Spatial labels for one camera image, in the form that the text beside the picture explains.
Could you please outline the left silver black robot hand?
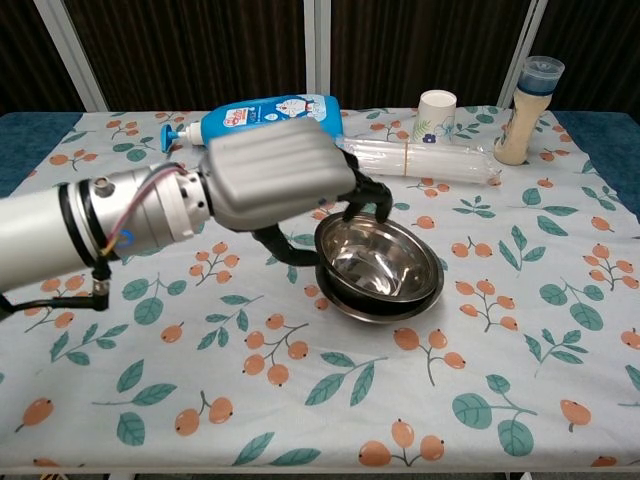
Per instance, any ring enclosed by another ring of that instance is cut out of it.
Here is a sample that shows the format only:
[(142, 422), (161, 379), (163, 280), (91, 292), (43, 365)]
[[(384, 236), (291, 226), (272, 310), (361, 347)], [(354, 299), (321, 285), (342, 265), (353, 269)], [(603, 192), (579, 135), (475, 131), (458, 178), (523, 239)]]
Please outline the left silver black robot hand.
[(279, 224), (326, 202), (344, 202), (344, 221), (366, 205), (385, 222), (389, 188), (359, 168), (355, 155), (339, 148), (311, 118), (275, 122), (212, 139), (199, 164), (213, 219), (234, 232), (248, 232), (278, 261), (296, 267), (319, 264), (312, 250), (289, 243)]

